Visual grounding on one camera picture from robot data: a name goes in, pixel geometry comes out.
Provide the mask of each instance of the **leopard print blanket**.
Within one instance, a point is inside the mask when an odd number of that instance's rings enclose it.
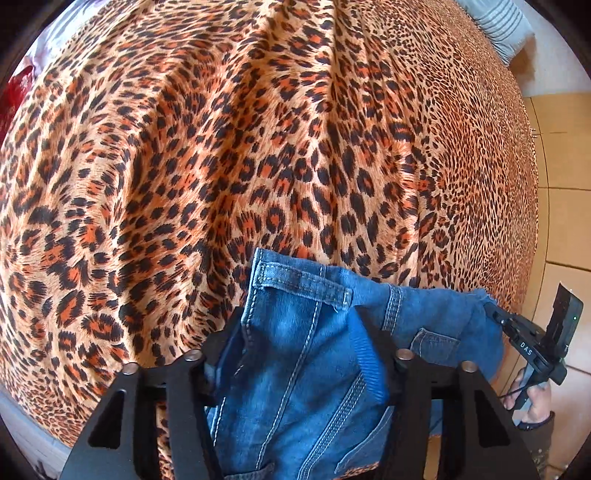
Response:
[[[453,0],[112,0],[0,151],[0,381],[72,445],[124,362],[198,347],[254,248],[519,310],[530,126]]]

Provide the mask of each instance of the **sleeve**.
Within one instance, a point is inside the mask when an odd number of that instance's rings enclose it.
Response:
[[[552,432],[554,430],[554,412],[550,412],[550,417],[541,423],[531,424],[522,422],[518,425],[518,428],[521,431],[521,437],[525,442],[525,446],[529,450],[538,469],[540,478],[545,478]]]

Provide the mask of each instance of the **hand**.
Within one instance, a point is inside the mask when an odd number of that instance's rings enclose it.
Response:
[[[523,379],[523,373],[525,372],[525,368],[519,370],[515,380],[511,384],[509,391],[512,392],[513,390],[517,390],[519,388],[519,384]],[[515,405],[515,400],[519,396],[521,392],[514,393],[509,397],[505,397],[503,400],[503,405],[507,410],[513,408]],[[552,392],[550,391],[550,382],[546,382],[542,385],[534,385],[527,389],[527,394],[531,400],[531,407],[525,414],[525,417],[521,419],[524,423],[541,423],[544,420],[547,420],[550,417],[550,404],[552,401]]]

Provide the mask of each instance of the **black cable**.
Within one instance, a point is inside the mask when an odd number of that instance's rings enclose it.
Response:
[[[514,393],[519,393],[522,390],[525,390],[526,388],[530,388],[530,387],[535,387],[536,385],[539,385],[541,382],[538,383],[526,383],[523,387],[518,388],[517,390],[513,390],[512,392],[506,393],[505,395],[499,395],[498,398],[500,400],[502,400],[505,397],[509,397],[510,395],[513,395]]]

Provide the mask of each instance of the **white stitching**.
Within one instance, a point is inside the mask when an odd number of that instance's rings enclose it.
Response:
[[[322,446],[324,445],[323,452],[325,452],[326,449],[328,448],[328,446],[332,443],[332,440],[335,439],[336,433],[343,426],[343,423],[349,418],[349,415],[351,414],[351,412],[353,410],[352,408],[350,408],[351,404],[353,403],[353,398],[354,398],[353,395],[357,394],[358,399],[359,399],[359,396],[361,395],[361,391],[363,391],[363,389],[365,389],[365,385],[363,384],[363,375],[360,373],[357,375],[353,384],[351,385],[351,387],[347,391],[347,394],[345,395],[346,400],[343,399],[343,401],[339,405],[339,408],[337,409],[335,414],[330,419],[329,424],[327,425],[325,431],[322,433],[320,438],[317,440],[316,444],[314,445],[314,447],[312,448],[312,450],[308,454],[308,457],[306,457],[306,459],[305,459],[304,463],[302,464],[300,471],[298,473],[298,477],[297,477],[298,480],[307,480],[308,476],[310,475],[311,469],[318,462],[318,460],[322,457],[322,453],[318,454],[318,452],[320,451]],[[338,421],[340,422],[340,426],[335,429],[335,424]],[[333,437],[331,440],[329,440],[327,442],[327,438],[331,434],[333,434]]]
[[[394,293],[396,292],[392,285],[388,286],[390,287],[390,298],[388,299],[388,306],[386,307],[386,321],[384,322],[383,330],[388,330],[388,328],[390,327],[390,318],[392,317],[392,304],[394,303]]]
[[[423,357],[423,340],[425,339],[425,331],[422,330],[419,335],[421,335],[421,341],[418,343],[418,355],[419,355],[419,357],[422,358]]]
[[[324,269],[324,265],[321,265],[320,266],[320,275],[323,274],[323,269]],[[316,307],[314,308],[314,315],[312,317],[312,324],[310,325],[310,330],[308,330],[308,337],[306,337],[306,341],[304,342],[304,346],[302,347],[302,350],[300,352],[300,356],[299,356],[297,362],[295,363],[295,367],[293,369],[293,372],[291,373],[290,380],[287,383],[287,388],[285,389],[285,392],[283,393],[281,403],[279,404],[279,410],[277,410],[277,415],[275,416],[275,420],[273,421],[273,425],[271,426],[271,430],[269,430],[269,433],[267,434],[267,438],[265,439],[265,441],[263,442],[263,444],[261,446],[261,451],[259,452],[259,456],[256,461],[256,469],[257,470],[259,468],[261,468],[262,457],[265,453],[267,445],[269,445],[269,442],[271,441],[271,436],[275,433],[275,430],[277,429],[276,425],[277,425],[277,422],[279,421],[279,417],[280,417],[281,413],[285,409],[285,404],[287,403],[288,393],[291,392],[291,387],[293,386],[293,383],[296,380],[297,374],[300,372],[300,367],[301,367],[301,364],[304,360],[304,357],[308,354],[308,345],[309,345],[310,339],[312,337],[312,334],[316,331],[316,324],[318,321],[318,312],[319,312],[319,307],[321,304],[322,303],[320,301],[316,302]]]
[[[262,284],[265,282],[265,280],[271,280],[271,281],[276,282],[276,283],[280,283],[280,284],[283,284],[283,285],[286,285],[286,286],[290,286],[290,287],[292,287],[295,290],[300,289],[300,290],[303,290],[303,291],[308,291],[309,293],[312,293],[312,294],[314,294],[314,293],[317,294],[319,292],[318,290],[312,290],[309,287],[301,286],[299,284],[295,284],[295,283],[289,282],[287,280],[283,280],[281,278],[266,277],[265,276],[265,273],[266,273],[267,267],[276,268],[278,270],[285,270],[285,271],[287,271],[289,273],[292,273],[294,276],[298,277],[299,279],[303,279],[304,281],[308,281],[308,282],[314,281],[315,280],[315,277],[317,277],[317,275],[315,275],[313,273],[305,272],[305,271],[300,271],[300,270],[298,270],[296,268],[288,267],[286,265],[277,264],[275,262],[264,262],[263,264],[261,264],[261,270],[260,270],[260,272],[257,275],[256,280],[255,280],[255,283],[257,283],[259,286],[263,286]],[[339,299],[339,298],[337,298],[337,297],[329,297],[328,295],[326,295],[326,298],[325,298],[324,301],[325,302],[330,301],[330,302],[334,302],[334,303],[337,303],[337,304],[342,304],[343,307],[346,307],[348,305],[348,297],[350,295],[350,289],[347,288],[347,287],[343,287],[342,285],[340,285],[340,284],[338,284],[336,282],[333,282],[332,280],[328,280],[325,277],[322,277],[321,276],[321,278],[324,281],[323,282],[323,286],[328,287],[328,288],[337,288],[337,289],[344,290],[344,292],[343,292],[343,299],[342,300]],[[325,282],[326,281],[330,282],[331,285],[325,285]]]
[[[217,442],[217,431],[219,430],[220,422],[222,421],[222,412],[223,412],[223,406],[224,406],[225,403],[226,403],[226,397],[223,398],[222,404],[220,405],[220,414],[217,417],[216,431],[215,431],[215,434],[213,435],[213,446],[216,446],[216,442]]]
[[[459,343],[460,340],[454,337],[450,337],[449,335],[443,335],[442,333],[432,332],[431,330],[426,329],[423,327],[421,330],[425,330],[425,335],[431,334],[429,337],[430,342],[440,342],[440,343]]]
[[[335,439],[336,434],[339,432],[339,430],[341,429],[341,427],[343,426],[343,424],[347,421],[347,419],[349,418],[349,415],[351,415],[351,412],[355,409],[355,407],[357,406],[357,403],[359,402],[359,399],[361,398],[361,394],[365,391],[365,385],[361,388],[361,390],[359,390],[359,394],[357,395],[357,398],[355,399],[355,403],[353,403],[353,406],[349,409],[349,412],[347,413],[347,415],[345,415],[341,421],[340,424],[337,426],[337,428],[334,429],[333,434],[332,434],[332,438],[326,442],[326,445],[324,446],[324,449],[320,452],[319,455],[316,456],[316,458],[314,459],[314,461],[310,464],[309,467],[307,467],[307,472],[305,477],[303,478],[303,480],[308,480],[308,477],[310,476],[310,472],[311,470],[314,468],[314,465],[318,462],[318,460],[324,455],[324,452],[326,451],[326,449],[330,446],[330,444],[332,443],[332,441]]]
[[[252,272],[251,272],[252,278],[254,278],[255,269],[257,267],[259,267],[259,259],[261,257],[261,252],[262,252],[262,250],[260,250],[260,249],[258,249],[256,251],[255,259],[252,262]],[[261,264],[260,267],[264,270],[265,264]],[[246,322],[244,323],[244,325],[246,326],[246,337],[248,338],[248,346],[250,346],[252,344],[251,320],[252,320],[252,316],[253,316],[254,311],[255,311],[256,293],[258,292],[258,290],[256,288],[249,288],[249,290],[248,290],[248,294],[249,295],[250,295],[251,290],[253,290],[253,292],[252,292],[252,300],[251,300],[250,303],[247,302],[248,308],[250,308],[250,312],[248,312],[248,317],[246,318]]]
[[[392,412],[390,412],[390,419],[392,419],[392,416],[393,416],[393,415],[394,415],[394,412],[393,412],[393,411],[392,411]],[[388,427],[388,426],[390,426],[390,425],[391,425],[391,422],[389,423],[389,422],[385,421],[385,422],[382,424],[382,426],[381,426],[380,428],[378,428],[378,430],[376,430],[375,432],[371,432],[371,433],[368,435],[368,437],[367,437],[367,438],[366,438],[366,439],[363,441],[363,443],[370,442],[371,440],[373,440],[374,438],[376,438],[376,437],[378,436],[379,432],[381,432],[381,431],[382,431],[384,428],[386,428],[386,427]],[[348,467],[349,467],[349,464],[351,463],[351,460],[353,460],[353,457],[350,457],[350,458],[347,460],[347,462],[346,462],[346,463],[343,465],[343,470],[344,470],[345,472],[346,472],[346,470],[348,469]]]
[[[398,313],[400,312],[400,304],[402,303],[402,289],[397,288],[398,290],[398,305],[396,306],[396,315],[394,316],[394,325],[392,325],[392,335],[394,334],[394,329],[396,328],[396,322],[398,321]]]

